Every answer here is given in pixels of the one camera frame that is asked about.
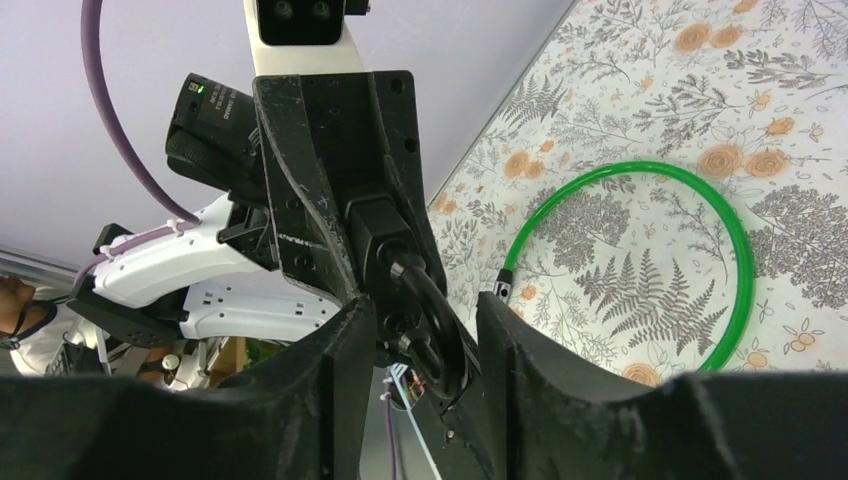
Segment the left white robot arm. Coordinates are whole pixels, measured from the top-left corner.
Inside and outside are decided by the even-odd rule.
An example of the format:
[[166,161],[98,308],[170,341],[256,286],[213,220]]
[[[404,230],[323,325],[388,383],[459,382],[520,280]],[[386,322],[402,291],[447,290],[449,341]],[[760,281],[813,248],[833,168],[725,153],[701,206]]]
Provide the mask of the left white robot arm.
[[415,80],[406,70],[262,76],[252,94],[191,74],[169,167],[220,191],[194,222],[105,227],[72,304],[120,338],[187,336],[163,303],[232,273],[278,271],[340,302],[367,295],[386,349],[455,346],[426,214]]

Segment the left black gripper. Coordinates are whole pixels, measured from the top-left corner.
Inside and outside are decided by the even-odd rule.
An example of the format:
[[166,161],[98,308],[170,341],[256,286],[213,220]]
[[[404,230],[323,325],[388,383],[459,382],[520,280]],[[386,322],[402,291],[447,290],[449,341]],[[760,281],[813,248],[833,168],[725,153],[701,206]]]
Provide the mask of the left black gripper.
[[276,258],[291,284],[343,306],[359,294],[317,153],[383,154],[385,183],[429,276],[447,278],[428,217],[414,77],[406,70],[265,75],[253,81]]

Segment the black padlock with keys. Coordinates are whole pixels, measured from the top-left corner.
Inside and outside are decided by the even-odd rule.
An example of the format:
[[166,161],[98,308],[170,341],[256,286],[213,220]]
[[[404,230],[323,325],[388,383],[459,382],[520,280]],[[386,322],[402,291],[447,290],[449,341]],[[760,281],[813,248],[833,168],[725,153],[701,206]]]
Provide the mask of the black padlock with keys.
[[468,376],[464,342],[412,226],[386,192],[349,199],[344,222],[386,342],[412,361],[436,396],[456,399]]

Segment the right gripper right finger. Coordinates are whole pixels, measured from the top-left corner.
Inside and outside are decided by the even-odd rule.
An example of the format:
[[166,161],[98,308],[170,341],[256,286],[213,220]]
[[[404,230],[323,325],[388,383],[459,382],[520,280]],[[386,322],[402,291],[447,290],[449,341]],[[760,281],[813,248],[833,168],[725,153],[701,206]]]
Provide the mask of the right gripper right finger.
[[613,374],[477,301],[499,479],[843,479],[841,372],[686,373],[657,387]]

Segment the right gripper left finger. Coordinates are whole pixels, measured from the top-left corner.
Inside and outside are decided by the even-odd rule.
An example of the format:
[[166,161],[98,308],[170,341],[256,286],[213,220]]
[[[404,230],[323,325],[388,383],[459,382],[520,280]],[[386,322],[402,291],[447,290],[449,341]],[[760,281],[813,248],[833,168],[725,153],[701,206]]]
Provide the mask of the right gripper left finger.
[[317,331],[212,389],[7,377],[5,479],[355,479],[376,315],[358,296]]

